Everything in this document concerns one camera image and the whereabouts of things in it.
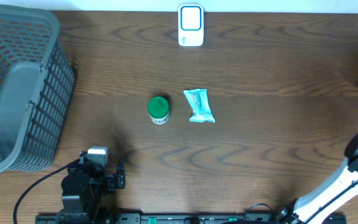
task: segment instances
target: white and teal package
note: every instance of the white and teal package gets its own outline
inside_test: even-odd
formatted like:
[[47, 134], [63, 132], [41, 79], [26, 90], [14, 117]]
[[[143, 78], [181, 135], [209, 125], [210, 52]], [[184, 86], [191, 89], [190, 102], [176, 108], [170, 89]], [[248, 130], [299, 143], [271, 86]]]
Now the white and teal package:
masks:
[[215, 118], [208, 104], [206, 89], [185, 90], [183, 93], [193, 110], [193, 116], [190, 118], [190, 121], [201, 123], [210, 121], [215, 123]]

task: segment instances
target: white rectangular device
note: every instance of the white rectangular device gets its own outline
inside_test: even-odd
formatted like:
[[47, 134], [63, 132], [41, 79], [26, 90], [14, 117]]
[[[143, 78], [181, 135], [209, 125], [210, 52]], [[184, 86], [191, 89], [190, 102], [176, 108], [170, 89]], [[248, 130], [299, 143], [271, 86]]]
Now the white rectangular device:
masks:
[[184, 4], [178, 11], [178, 42], [181, 46], [200, 46], [204, 42], [204, 9]]

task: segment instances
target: wire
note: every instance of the wire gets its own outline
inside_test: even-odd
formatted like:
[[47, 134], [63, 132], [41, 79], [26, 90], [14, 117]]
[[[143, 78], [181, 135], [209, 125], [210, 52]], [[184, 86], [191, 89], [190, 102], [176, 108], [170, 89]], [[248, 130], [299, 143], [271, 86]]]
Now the wire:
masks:
[[42, 177], [41, 179], [37, 180], [34, 182], [34, 184], [32, 184], [27, 190], [25, 190], [25, 192], [19, 197], [19, 199], [16, 202], [15, 208], [13, 210], [13, 224], [17, 224], [17, 210], [19, 209], [19, 205], [22, 202], [23, 198], [30, 192], [31, 189], [33, 189], [37, 184], [41, 183], [43, 180], [59, 173], [60, 171], [62, 171], [63, 169], [66, 169], [67, 167], [78, 163], [78, 161], [80, 161], [79, 159], [74, 160], [73, 162], [63, 166], [62, 168], [55, 170], [53, 172], [51, 172], [50, 174]]
[[272, 208], [270, 208], [267, 204], [265, 203], [256, 203], [255, 205], [251, 206], [248, 208], [248, 210], [246, 210], [245, 214], [244, 214], [244, 218], [247, 219], [247, 214], [249, 211], [251, 211], [252, 209], [258, 207], [258, 206], [265, 206], [265, 207], [268, 207], [270, 209], [270, 211], [273, 212], [273, 214], [276, 214], [276, 211]]
[[330, 206], [333, 202], [335, 202], [338, 198], [342, 197], [346, 192], [348, 192], [350, 189], [352, 189], [353, 187], [358, 185], [358, 181], [357, 182], [353, 182], [351, 185], [349, 185], [345, 190], [343, 190], [341, 193], [339, 193], [337, 196], [335, 196], [333, 199], [331, 199], [329, 202], [327, 202], [325, 205], [323, 205], [322, 207], [320, 207], [317, 212], [315, 212], [314, 214], [312, 214], [312, 216], [310, 216], [309, 219], [307, 219], [307, 221], [305, 221], [304, 224], [308, 224], [310, 221], [312, 221], [312, 219], [314, 219], [320, 212], [322, 212], [324, 209], [326, 209], [328, 206]]

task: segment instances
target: green lid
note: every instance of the green lid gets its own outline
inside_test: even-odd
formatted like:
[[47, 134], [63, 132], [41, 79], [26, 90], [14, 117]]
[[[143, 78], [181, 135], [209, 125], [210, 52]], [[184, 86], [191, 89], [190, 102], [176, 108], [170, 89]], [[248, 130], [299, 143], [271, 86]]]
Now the green lid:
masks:
[[149, 101], [148, 110], [151, 117], [164, 118], [169, 113], [168, 101], [161, 96], [154, 97]]

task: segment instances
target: plastic basket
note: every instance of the plastic basket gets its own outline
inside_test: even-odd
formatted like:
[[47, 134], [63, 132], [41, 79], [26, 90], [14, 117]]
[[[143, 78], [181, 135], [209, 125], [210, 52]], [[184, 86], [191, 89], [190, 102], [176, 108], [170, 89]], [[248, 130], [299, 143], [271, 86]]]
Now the plastic basket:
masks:
[[74, 74], [50, 12], [0, 5], [0, 172], [53, 161]]

